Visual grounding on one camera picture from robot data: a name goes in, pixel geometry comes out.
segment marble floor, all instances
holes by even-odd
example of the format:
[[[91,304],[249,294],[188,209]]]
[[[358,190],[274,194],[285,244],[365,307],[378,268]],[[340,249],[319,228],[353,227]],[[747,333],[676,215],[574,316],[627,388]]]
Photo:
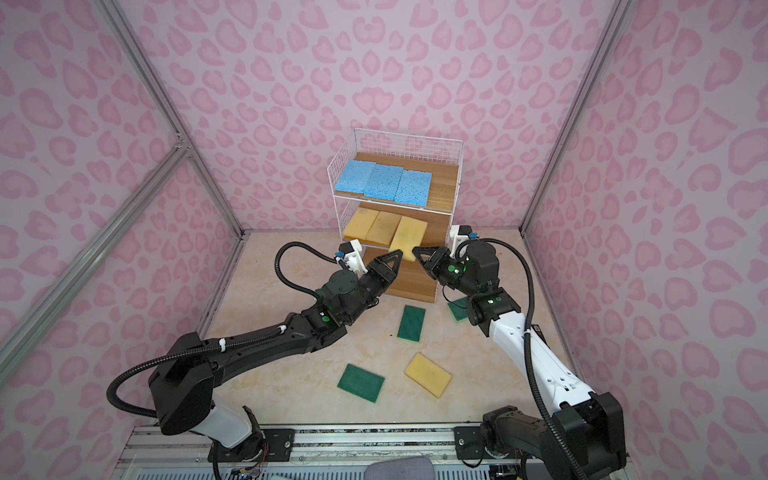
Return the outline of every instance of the marble floor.
[[[525,253],[517,230],[479,230],[481,237],[505,240]],[[339,246],[334,232],[252,233],[220,305],[208,337],[231,336],[280,323],[288,312],[312,305],[310,296],[284,286],[273,261],[278,249],[302,241],[333,254]],[[501,285],[527,307],[525,275],[515,256],[497,248]],[[293,248],[283,256],[283,273],[308,288],[320,288],[337,269],[305,250]],[[570,365],[547,303],[535,282],[537,323],[554,353]],[[446,289],[450,299],[462,296]],[[477,326],[454,321],[438,293],[436,303],[382,296],[348,333],[331,347],[291,356],[250,370],[222,385],[217,392],[234,405],[249,406],[259,423],[384,423],[479,421],[506,405],[538,416],[525,376]],[[397,338],[404,305],[426,309],[421,342]],[[437,399],[403,372],[421,353],[453,375]],[[347,363],[385,377],[376,403],[336,387]]]

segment sponge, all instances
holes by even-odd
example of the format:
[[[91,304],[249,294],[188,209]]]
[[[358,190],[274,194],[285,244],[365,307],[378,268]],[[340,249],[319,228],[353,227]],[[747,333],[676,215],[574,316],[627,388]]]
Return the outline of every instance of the sponge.
[[[348,363],[337,386],[361,399],[376,403],[383,384],[384,377]]]
[[[395,235],[397,226],[400,225],[402,215],[390,212],[379,212],[376,221],[373,222],[371,230],[368,230],[366,240],[370,243],[376,243],[388,247]]]
[[[397,187],[397,194],[395,195],[395,202],[426,207],[431,182],[432,174],[429,172],[413,170],[402,172],[400,184]]]
[[[344,229],[344,237],[365,240],[368,230],[371,230],[371,225],[376,221],[377,216],[379,216],[378,210],[359,207]]]
[[[397,249],[402,250],[402,258],[409,262],[415,262],[416,257],[411,250],[422,244],[424,232],[427,231],[427,223],[411,217],[400,219],[400,225],[397,226],[392,243],[389,245],[389,251],[394,252]]]
[[[451,314],[453,315],[453,318],[457,322],[461,322],[462,320],[468,319],[467,297],[460,298],[458,300],[453,300],[452,302],[448,302],[448,308],[451,310]]]
[[[397,331],[397,338],[418,342],[422,337],[425,313],[426,310],[423,308],[406,305],[402,310],[402,319],[400,320],[400,330]]]
[[[450,373],[435,365],[421,353],[416,353],[416,357],[406,369],[406,375],[437,398],[440,398],[448,382],[451,381]]]
[[[403,167],[377,164],[368,178],[366,189],[363,193],[368,198],[395,200],[397,186],[400,184],[400,177],[404,170]]]
[[[376,166],[374,162],[350,160],[336,182],[336,189],[342,192],[361,194]]]

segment pink patterned wall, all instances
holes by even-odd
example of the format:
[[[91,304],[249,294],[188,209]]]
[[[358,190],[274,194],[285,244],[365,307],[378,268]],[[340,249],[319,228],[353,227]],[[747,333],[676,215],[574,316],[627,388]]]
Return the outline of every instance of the pink patterned wall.
[[[126,0],[245,227],[334,227],[351,127],[467,141],[458,219],[518,225],[613,2]]]
[[[0,477],[109,473],[135,422],[104,396],[112,379],[197,327],[234,237],[184,163],[38,348],[0,391]],[[151,408],[151,371],[121,387]]]
[[[86,0],[0,6],[0,344],[169,151]]]
[[[766,18],[640,2],[533,230],[643,478],[768,478]]]

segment mounting plate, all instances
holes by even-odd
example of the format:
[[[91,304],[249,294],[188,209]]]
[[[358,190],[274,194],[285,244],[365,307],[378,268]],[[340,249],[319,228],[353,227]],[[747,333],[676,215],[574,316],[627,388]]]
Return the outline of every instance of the mounting plate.
[[[485,443],[480,426],[454,427],[453,442],[456,458],[459,460],[479,460],[483,456]]]
[[[288,462],[293,450],[294,429],[262,429],[270,449],[266,454],[267,462]]]

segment aluminum frame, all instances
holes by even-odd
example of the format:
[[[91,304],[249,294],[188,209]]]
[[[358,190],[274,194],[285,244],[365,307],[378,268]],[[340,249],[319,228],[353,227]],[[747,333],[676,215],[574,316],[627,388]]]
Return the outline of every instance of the aluminum frame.
[[[160,76],[157,75],[157,72],[149,62],[148,56],[141,47],[141,43],[138,41],[138,37],[136,36],[133,27],[131,27],[131,23],[126,18],[123,9],[118,4],[117,0],[96,0],[95,3],[99,10],[101,10],[104,20],[106,20],[109,28],[112,30],[112,33],[122,47],[123,52],[144,82],[144,86],[147,87],[149,95],[154,99],[154,102],[157,104],[165,121],[168,123],[171,130],[176,132],[177,139],[190,146],[191,163],[194,170],[200,176],[203,185],[206,190],[208,190],[208,194],[227,220],[230,228],[232,228],[238,238],[241,238],[243,236],[243,226],[240,224],[240,221],[237,219],[227,198],[224,196],[223,191],[216,183],[208,170],[207,165],[203,161],[203,156],[200,154],[200,150],[197,148],[194,139],[184,126],[179,112],[176,110],[176,107],[170,99],[170,95],[165,91]]]
[[[362,478],[362,474],[356,476],[350,473],[362,472],[374,462],[424,455],[435,466],[436,478],[469,480],[487,478],[488,465],[518,462],[518,458],[514,457],[486,456],[478,469],[466,468],[456,458],[453,428],[478,425],[477,422],[261,425],[267,429],[294,429],[296,436],[290,460],[268,462],[257,478],[267,480],[274,478],[273,475],[318,480]],[[118,459],[111,480],[212,478],[211,465],[207,462],[209,449],[210,439],[201,435],[186,432],[165,436],[159,427],[136,427]],[[219,464],[224,472],[250,466],[253,466],[252,462]],[[551,478],[538,458],[528,460],[528,475],[529,478],[541,480]],[[627,462],[623,470],[612,472],[608,478],[637,480],[637,473],[631,462]]]
[[[576,91],[574,101],[571,103],[571,107],[568,109],[568,114],[565,116],[563,127],[560,129],[558,137],[555,140],[554,148],[547,160],[544,173],[541,175],[541,178],[536,185],[531,204],[528,206],[528,209],[523,216],[523,221],[520,225],[520,233],[522,233],[523,236],[525,236],[525,233],[531,227],[531,224],[536,217],[538,208],[541,206],[544,195],[549,188],[549,184],[552,182],[554,172],[561,163],[565,152],[568,150],[568,144],[573,137],[573,133],[576,131],[576,127],[578,126],[581,117],[587,110],[589,99],[592,96],[594,89],[597,87],[602,74],[605,72],[608,62],[611,60],[611,54],[613,54],[616,44],[621,37],[621,33],[624,31],[624,28],[631,17],[632,9],[636,4],[637,0],[616,0],[611,9],[611,13],[608,15],[605,28],[603,28],[603,33],[598,40],[598,46],[592,53],[587,70]]]
[[[558,332],[558,338],[560,339],[560,343],[563,346],[563,350],[565,350],[565,355],[568,356],[568,361],[571,364],[571,370],[573,370],[573,373],[575,373],[578,378],[583,379],[584,373],[581,371],[581,366],[579,366],[579,363],[576,361],[576,354],[574,353],[573,344],[568,339],[568,336],[563,332],[563,329],[560,326],[560,322],[558,322],[557,314],[554,309],[554,297],[552,296],[552,292],[549,290],[547,283],[541,279],[541,268],[538,265],[536,257],[534,257],[533,250],[531,249],[528,238],[525,235],[521,235],[521,237],[523,239],[525,252],[527,253],[526,257],[530,263],[531,270],[535,272],[536,282],[538,283],[538,288],[541,291],[541,295],[544,296],[544,300],[547,302],[547,308],[549,309],[549,313],[552,315],[552,323],[554,324],[554,329]]]
[[[19,327],[0,348],[0,387],[24,362],[53,326],[67,305],[91,279],[98,267],[120,243],[137,218],[173,177],[176,169],[190,156],[188,147],[180,142],[160,165],[115,212],[107,225],[75,257],[48,293],[18,323]]]
[[[241,238],[235,239],[235,244],[232,246],[224,270],[219,274],[219,278],[216,280],[214,288],[211,290],[208,303],[197,324],[197,333],[200,334],[200,338],[205,338],[211,323],[213,323],[216,318],[216,313],[224,299],[224,295],[227,294],[227,288],[234,277],[235,270],[237,269],[237,262],[240,261],[240,257],[243,255],[243,250],[245,250],[245,244],[248,241],[249,236],[250,232],[246,232]]]

